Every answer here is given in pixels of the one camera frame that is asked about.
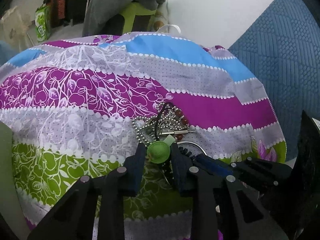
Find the miniature green hat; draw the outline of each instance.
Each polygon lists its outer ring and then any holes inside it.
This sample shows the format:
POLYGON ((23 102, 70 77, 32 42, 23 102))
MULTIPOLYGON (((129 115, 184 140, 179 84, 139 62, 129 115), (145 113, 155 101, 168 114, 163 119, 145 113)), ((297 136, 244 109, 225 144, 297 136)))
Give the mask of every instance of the miniature green hat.
POLYGON ((152 163, 164 163, 170 156, 170 145, 175 142, 175 138, 168 135, 163 141, 156 141, 150 144, 147 149, 147 156, 152 163))

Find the metal bead chain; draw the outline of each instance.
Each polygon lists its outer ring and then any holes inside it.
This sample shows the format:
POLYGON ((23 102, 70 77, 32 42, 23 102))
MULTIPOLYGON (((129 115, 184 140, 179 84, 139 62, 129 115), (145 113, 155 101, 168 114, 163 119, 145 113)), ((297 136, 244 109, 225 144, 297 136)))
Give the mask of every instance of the metal bead chain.
MULTIPOLYGON (((156 110, 159 113, 164 105, 164 102, 160 103, 156 106, 156 110)), ((184 118, 184 115, 180 116, 178 119, 176 119, 176 111, 181 111, 176 106, 167 108, 160 116, 159 119, 159 129, 164 131, 177 131, 177 130, 188 130, 189 124, 181 124, 181 121, 184 118)), ((156 141, 156 137, 154 135, 154 129, 156 124, 156 118, 157 115, 152 117, 145 117, 145 116, 137 116, 134 119, 132 119, 132 125, 133 128, 137 134, 136 138, 141 143, 144 143, 147 147, 154 141, 156 141), (138 120, 143 120, 144 125, 142 127, 137 127, 136 122, 138 120), (150 134, 146 134, 150 137, 150 141, 143 135, 142 131, 151 130, 152 132, 150 134)))

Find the blue quilted blanket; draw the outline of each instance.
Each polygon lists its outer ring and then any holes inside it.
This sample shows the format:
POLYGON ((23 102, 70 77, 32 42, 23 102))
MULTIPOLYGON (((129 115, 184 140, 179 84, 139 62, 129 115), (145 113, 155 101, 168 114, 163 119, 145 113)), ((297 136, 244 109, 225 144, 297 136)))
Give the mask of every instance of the blue quilted blanket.
POLYGON ((320 28, 302 0, 274 0, 229 48, 263 83, 297 155, 300 116, 320 116, 320 28))

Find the bedsheet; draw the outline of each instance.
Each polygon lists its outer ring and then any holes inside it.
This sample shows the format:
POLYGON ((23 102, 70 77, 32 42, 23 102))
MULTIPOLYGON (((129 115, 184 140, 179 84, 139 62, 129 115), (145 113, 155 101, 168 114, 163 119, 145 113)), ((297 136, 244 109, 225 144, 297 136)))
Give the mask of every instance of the bedsheet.
MULTIPOLYGON (((15 186, 31 228, 81 176, 106 175, 134 154, 132 118, 155 115, 164 101, 195 131, 184 139, 212 158, 285 160, 263 85, 221 46, 165 33, 85 37, 36 46, 1 73, 0 120, 13 130, 15 186)), ((189 238, 191 207, 146 161, 138 196, 124 199, 125 237, 189 238)))

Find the blue stripe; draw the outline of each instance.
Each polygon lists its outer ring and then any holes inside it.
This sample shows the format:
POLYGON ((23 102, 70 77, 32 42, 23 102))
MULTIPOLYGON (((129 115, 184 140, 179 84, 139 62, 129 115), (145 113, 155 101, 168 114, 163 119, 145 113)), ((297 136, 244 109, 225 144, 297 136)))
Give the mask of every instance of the blue stripe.
POLYGON ((22 67, 31 60, 39 57, 41 54, 46 54, 46 52, 42 49, 26 49, 8 60, 8 63, 16 67, 22 67))
POLYGON ((131 53, 153 54, 187 64, 220 67, 225 69, 235 82, 255 77, 238 59, 215 60, 198 44, 170 36, 143 35, 134 38, 132 41, 124 41, 118 44, 115 42, 105 43, 101 44, 100 47, 105 48, 109 44, 125 45, 127 51, 131 53))

